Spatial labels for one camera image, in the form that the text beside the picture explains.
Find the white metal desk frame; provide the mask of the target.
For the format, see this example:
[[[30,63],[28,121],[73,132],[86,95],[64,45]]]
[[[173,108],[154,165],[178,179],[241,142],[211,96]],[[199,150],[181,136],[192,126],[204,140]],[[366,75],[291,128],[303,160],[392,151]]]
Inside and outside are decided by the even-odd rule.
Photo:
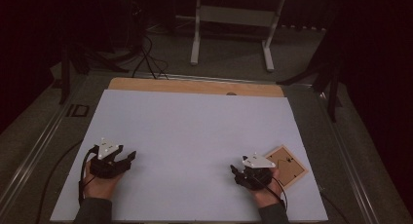
[[[274,72],[271,44],[282,15],[285,0],[277,0],[276,8],[272,11],[248,10],[243,8],[218,7],[204,5],[202,0],[196,0],[195,7],[195,32],[190,57],[190,64],[199,63],[201,45],[201,22],[218,22],[239,25],[261,26],[269,29],[269,34],[261,42],[263,57],[268,72]]]

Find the dark equipment with red light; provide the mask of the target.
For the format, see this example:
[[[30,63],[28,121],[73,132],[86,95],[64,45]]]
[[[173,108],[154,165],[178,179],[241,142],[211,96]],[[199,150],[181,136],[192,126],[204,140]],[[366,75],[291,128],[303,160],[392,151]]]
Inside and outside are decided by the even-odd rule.
[[[131,51],[139,48],[143,34],[143,9],[141,0],[126,0],[127,36],[125,47]]]

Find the metal floor rail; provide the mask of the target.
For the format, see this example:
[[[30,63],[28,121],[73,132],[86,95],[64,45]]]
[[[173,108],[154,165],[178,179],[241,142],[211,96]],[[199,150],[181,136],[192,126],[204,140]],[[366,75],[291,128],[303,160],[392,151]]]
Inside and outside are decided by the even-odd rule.
[[[350,157],[347,145],[339,132],[335,123],[332,122],[331,117],[327,113],[327,103],[328,99],[324,93],[317,93],[316,97],[318,99],[319,106],[323,112],[324,118],[326,119],[330,129],[333,132],[334,139],[338,144],[338,151],[340,159],[343,164],[344,171],[347,175],[349,183],[352,187],[354,196],[357,200],[357,205],[362,214],[365,224],[380,224],[377,214],[372,207],[370,199],[365,191],[364,185],[357,173],[357,169]]]
[[[189,75],[176,75],[176,74],[167,74],[153,76],[148,72],[138,72],[134,75],[134,78],[147,78],[147,79],[158,79],[158,80],[182,80],[182,81],[207,81],[207,82],[219,82],[219,83],[243,83],[243,84],[280,84],[280,82],[264,81],[264,80],[246,80],[246,79],[232,79],[232,78],[215,78],[215,77],[205,77],[205,76],[189,76]],[[311,86],[315,81],[315,78],[306,78],[300,80],[293,85],[304,85]]]
[[[84,76],[75,78],[62,104],[60,90],[47,88],[0,134],[0,222],[8,215],[84,83]]]

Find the person's left hand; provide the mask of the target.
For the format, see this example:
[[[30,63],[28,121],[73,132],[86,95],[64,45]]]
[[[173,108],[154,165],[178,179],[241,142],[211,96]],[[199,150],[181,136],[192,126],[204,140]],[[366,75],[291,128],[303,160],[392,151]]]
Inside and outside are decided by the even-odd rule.
[[[117,184],[122,178],[122,174],[105,179],[95,177],[87,172],[84,178],[84,195],[86,198],[111,200]]]

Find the person's right hand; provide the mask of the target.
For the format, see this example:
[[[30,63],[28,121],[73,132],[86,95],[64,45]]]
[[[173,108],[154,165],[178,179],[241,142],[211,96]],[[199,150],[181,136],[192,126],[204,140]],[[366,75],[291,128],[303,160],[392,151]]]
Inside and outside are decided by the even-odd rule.
[[[266,205],[277,204],[280,202],[282,195],[282,187],[278,183],[280,171],[277,168],[271,168],[271,172],[273,179],[266,188],[257,191],[249,191],[258,207],[264,207]]]

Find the black square floor socket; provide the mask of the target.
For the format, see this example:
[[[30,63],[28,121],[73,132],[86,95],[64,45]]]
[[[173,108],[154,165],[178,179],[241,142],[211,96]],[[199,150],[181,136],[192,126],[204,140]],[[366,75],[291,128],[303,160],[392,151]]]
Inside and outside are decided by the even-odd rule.
[[[66,117],[87,117],[89,111],[89,105],[71,104],[66,112]]]

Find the white foam board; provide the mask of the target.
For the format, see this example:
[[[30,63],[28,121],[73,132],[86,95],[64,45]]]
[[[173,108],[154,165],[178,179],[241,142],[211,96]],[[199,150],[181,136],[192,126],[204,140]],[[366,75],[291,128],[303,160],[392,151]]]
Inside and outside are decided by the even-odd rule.
[[[119,222],[255,222],[256,206],[231,168],[281,145],[311,165],[285,97],[107,90],[52,220],[74,219],[82,161],[101,139],[136,154],[113,197]]]

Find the black metal stand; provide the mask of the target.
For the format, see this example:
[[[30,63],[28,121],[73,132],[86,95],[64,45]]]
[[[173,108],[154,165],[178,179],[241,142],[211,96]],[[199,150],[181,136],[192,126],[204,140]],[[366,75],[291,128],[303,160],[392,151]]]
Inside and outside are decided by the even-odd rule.
[[[107,58],[93,49],[76,42],[63,42],[61,45],[61,75],[59,87],[61,89],[60,104],[63,104],[70,95],[70,64],[73,64],[75,70],[81,74],[88,74],[90,68],[86,58],[100,63],[104,68],[115,72],[128,73],[128,70],[117,65],[118,62],[133,58],[136,50],[130,50],[122,56]]]
[[[335,123],[335,106],[336,101],[338,100],[339,74],[343,65],[344,60],[339,48],[335,46],[319,46],[305,71],[286,80],[278,81],[278,84],[289,86],[304,78],[317,75],[311,87],[318,93],[322,93],[326,88],[329,88],[327,114],[330,117],[330,120]]]

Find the wooden picture frame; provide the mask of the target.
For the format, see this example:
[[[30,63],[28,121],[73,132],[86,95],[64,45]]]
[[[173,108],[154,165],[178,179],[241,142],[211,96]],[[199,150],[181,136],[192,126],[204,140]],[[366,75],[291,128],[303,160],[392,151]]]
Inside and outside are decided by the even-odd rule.
[[[276,164],[280,171],[279,182],[285,189],[292,186],[308,172],[298,158],[284,145],[267,153],[265,158]]]

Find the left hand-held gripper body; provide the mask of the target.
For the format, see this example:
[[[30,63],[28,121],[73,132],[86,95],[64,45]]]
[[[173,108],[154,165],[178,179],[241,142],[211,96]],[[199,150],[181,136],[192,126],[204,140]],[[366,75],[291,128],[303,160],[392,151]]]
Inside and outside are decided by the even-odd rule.
[[[120,144],[102,138],[97,145],[98,151],[91,159],[90,173],[99,178],[110,179],[129,169],[127,159],[116,162],[115,152]]]

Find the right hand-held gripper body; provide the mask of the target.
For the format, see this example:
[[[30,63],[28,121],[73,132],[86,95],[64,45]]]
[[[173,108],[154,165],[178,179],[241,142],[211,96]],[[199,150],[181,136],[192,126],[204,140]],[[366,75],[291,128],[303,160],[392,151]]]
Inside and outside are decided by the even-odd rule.
[[[261,190],[271,183],[273,178],[271,169],[276,167],[274,162],[254,153],[243,156],[243,165],[243,179],[247,189]]]

